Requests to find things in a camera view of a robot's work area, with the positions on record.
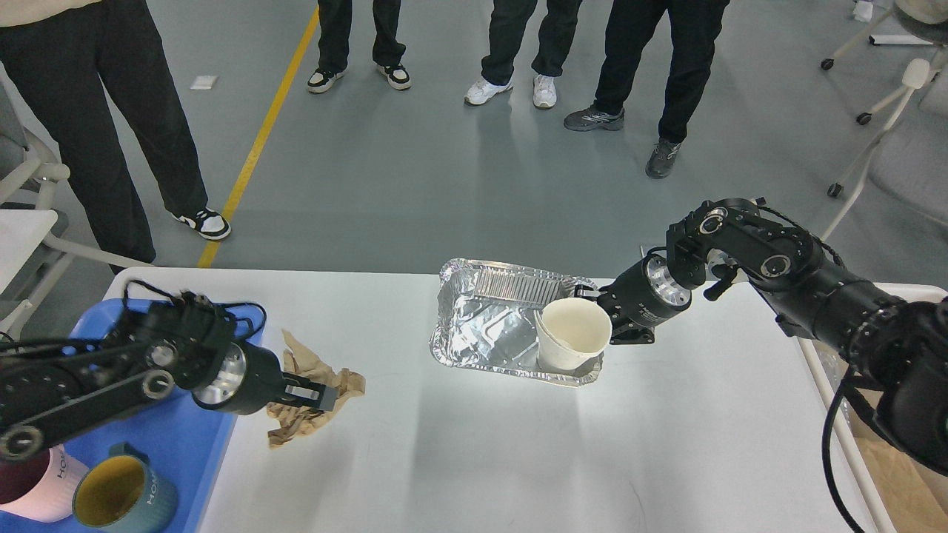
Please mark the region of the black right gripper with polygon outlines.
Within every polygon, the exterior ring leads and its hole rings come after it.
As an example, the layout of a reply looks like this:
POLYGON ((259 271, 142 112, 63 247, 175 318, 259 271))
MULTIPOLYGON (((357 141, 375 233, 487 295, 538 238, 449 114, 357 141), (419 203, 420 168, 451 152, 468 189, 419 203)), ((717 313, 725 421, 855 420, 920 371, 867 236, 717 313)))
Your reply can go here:
POLYGON ((651 344, 654 329, 690 307, 692 293, 671 276, 667 260, 648 255, 600 290, 576 286, 573 296, 596 301, 612 321, 610 344, 651 344))

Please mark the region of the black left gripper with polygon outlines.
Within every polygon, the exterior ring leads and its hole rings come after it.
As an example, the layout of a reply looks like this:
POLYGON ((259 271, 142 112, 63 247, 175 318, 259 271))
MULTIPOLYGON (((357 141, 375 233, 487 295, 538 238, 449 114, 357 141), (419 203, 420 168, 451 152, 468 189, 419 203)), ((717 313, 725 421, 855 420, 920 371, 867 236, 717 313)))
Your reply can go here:
POLYGON ((247 342, 228 344, 224 360, 209 385, 192 391, 203 409, 249 415, 267 403, 331 412, 338 388, 304 377, 284 377, 271 351, 247 342))

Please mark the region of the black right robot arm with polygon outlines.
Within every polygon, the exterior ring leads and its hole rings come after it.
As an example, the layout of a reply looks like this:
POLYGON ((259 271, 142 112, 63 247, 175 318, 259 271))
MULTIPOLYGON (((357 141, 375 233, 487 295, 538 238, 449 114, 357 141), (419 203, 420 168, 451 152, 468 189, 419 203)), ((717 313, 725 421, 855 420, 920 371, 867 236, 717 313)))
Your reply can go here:
POLYGON ((592 294, 610 318, 613 344, 650 343, 654 328, 690 306, 691 291, 718 300, 739 273, 775 312, 787 336, 814 338, 849 364, 833 395, 821 435, 822 463, 834 505, 853 531, 832 474, 830 432, 843 400, 881 439, 925 468, 947 469, 946 303, 905 301, 844 266, 823 241, 764 199, 705 201, 668 227, 653 247, 609 286, 592 294))

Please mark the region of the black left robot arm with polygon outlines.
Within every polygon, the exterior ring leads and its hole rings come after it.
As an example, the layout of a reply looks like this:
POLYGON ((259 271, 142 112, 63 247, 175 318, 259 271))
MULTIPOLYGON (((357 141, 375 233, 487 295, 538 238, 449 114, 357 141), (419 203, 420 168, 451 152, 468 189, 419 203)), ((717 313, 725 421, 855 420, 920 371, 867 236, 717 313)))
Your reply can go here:
POLYGON ((2 441, 7 462, 39 452, 162 401, 177 388, 202 409, 249 415, 270 403, 334 409, 338 389, 282 370, 251 344, 263 328, 190 291, 135 308, 128 294, 101 338, 41 338, 2 344, 2 441))

